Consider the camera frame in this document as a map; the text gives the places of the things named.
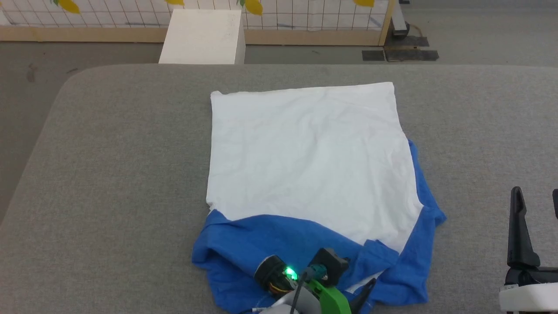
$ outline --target green light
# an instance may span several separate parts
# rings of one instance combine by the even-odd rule
[[[297,280],[299,278],[299,276],[296,274],[296,272],[290,267],[285,268],[285,274],[288,277],[290,277],[292,280]]]

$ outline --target gray table surface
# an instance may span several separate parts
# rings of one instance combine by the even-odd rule
[[[209,94],[393,81],[448,220],[430,301],[378,313],[497,313],[509,192],[558,266],[558,69],[438,65],[119,65],[58,95],[0,227],[0,312],[219,313],[191,265],[207,205]]]

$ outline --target blue cloth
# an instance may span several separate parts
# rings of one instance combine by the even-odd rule
[[[259,264],[266,257],[277,255],[301,272],[320,248],[333,248],[339,256],[350,258],[349,270],[337,286],[341,291],[384,271],[361,313],[368,313],[375,301],[388,305],[427,302],[426,279],[434,231],[446,217],[426,184],[412,141],[409,147],[418,198],[424,207],[401,254],[378,240],[359,245],[309,220],[258,215],[230,221],[213,210],[194,244],[192,262],[207,270],[215,303],[230,313],[270,306],[275,300],[253,278]],[[344,294],[349,300],[354,297],[348,292]]]

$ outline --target concrete floor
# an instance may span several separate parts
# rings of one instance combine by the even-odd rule
[[[482,9],[443,5],[432,9],[445,2],[424,2],[422,7],[405,7],[405,18],[428,37],[431,49],[438,50],[440,59],[431,64],[558,66],[556,2],[548,2],[545,9],[514,10],[494,4]],[[161,48],[162,44],[0,42],[0,221],[51,104],[68,77],[100,65],[156,63]],[[384,63],[362,61],[363,49],[367,48],[248,46],[246,63]]]

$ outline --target wooden frame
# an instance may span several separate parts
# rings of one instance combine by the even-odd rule
[[[393,6],[389,0],[382,31],[244,30],[247,45],[383,46]],[[166,28],[0,27],[0,41],[164,42]]]

